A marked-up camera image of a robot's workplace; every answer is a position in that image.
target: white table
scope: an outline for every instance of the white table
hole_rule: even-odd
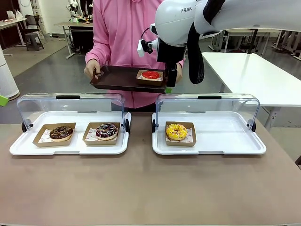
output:
[[[272,107],[270,129],[281,107],[301,107],[301,81],[257,54],[203,53],[204,59],[232,93],[251,94],[261,107]]]
[[[9,28],[9,27],[13,27],[13,26],[16,26],[17,27],[17,30],[18,30],[18,34],[19,34],[19,37],[20,37],[20,41],[21,41],[21,45],[19,46],[22,46],[22,47],[26,47],[24,41],[23,41],[23,38],[22,38],[22,34],[20,32],[20,29],[19,29],[19,26],[18,26],[18,22],[21,22],[23,21],[24,22],[24,25],[26,26],[25,24],[25,18],[21,19],[21,20],[14,20],[12,22],[3,22],[3,20],[0,21],[0,31],[1,30],[4,30],[6,28]]]
[[[208,47],[210,49],[212,49],[213,51],[221,52],[222,51],[222,42],[223,42],[225,32],[228,32],[228,35],[225,36],[226,37],[226,45],[225,45],[225,49],[224,49],[225,53],[227,51],[227,46],[228,46],[228,42],[229,42],[230,37],[234,37],[234,36],[236,36],[236,37],[239,36],[240,37],[238,45],[237,45],[237,49],[238,49],[241,45],[243,36],[252,36],[252,34],[254,33],[254,31],[251,30],[251,29],[228,29],[228,30],[222,31],[220,34],[214,36],[211,39],[211,45],[209,45]],[[266,52],[271,33],[280,33],[280,31],[275,30],[275,29],[258,29],[258,32],[257,32],[256,36],[259,37],[259,40],[258,40],[257,45],[256,45],[256,50],[258,50],[259,43],[261,43],[262,38],[265,37],[265,36],[267,37],[267,40],[265,42],[265,45],[264,45],[263,51],[261,53],[261,56],[263,56]]]

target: yellow donut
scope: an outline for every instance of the yellow donut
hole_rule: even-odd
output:
[[[187,136],[187,129],[180,124],[166,126],[166,134],[172,140],[183,140]]]

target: black handle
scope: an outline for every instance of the black handle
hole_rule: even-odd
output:
[[[189,79],[192,84],[199,84],[204,80],[204,61],[201,49],[199,48],[200,34],[197,33],[194,23],[192,24],[187,39]]]
[[[80,99],[80,95],[57,95],[57,100],[77,100]]]
[[[204,7],[203,15],[205,20],[211,24],[213,18],[221,10],[225,0],[209,0]]]
[[[198,96],[198,100],[221,100],[221,96]]]

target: pink hoodie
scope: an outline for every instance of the pink hoodie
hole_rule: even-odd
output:
[[[155,22],[155,14],[163,0],[94,0],[94,47],[87,53],[86,62],[96,59],[100,66],[108,64],[125,67],[164,69],[157,62],[157,53],[137,53],[143,31]],[[147,31],[143,38],[154,40],[156,35]],[[155,102],[158,94],[110,91],[126,98],[126,107],[139,108]]]

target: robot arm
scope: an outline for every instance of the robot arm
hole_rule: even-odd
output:
[[[68,1],[71,7],[77,8],[79,6],[76,0],[68,0]]]
[[[72,22],[77,22],[76,16],[78,16],[79,3],[77,0],[68,0],[68,2],[69,5],[67,5],[66,8],[71,14],[71,20]]]
[[[158,7],[155,24],[150,28],[158,39],[146,42],[143,49],[158,51],[157,60],[166,63],[167,83],[174,86],[173,81],[169,82],[175,79],[169,77],[168,67],[182,60],[178,57],[184,57],[187,47],[190,81],[197,84],[204,77],[199,39],[234,28],[301,31],[296,19],[299,9],[301,0],[165,0]]]

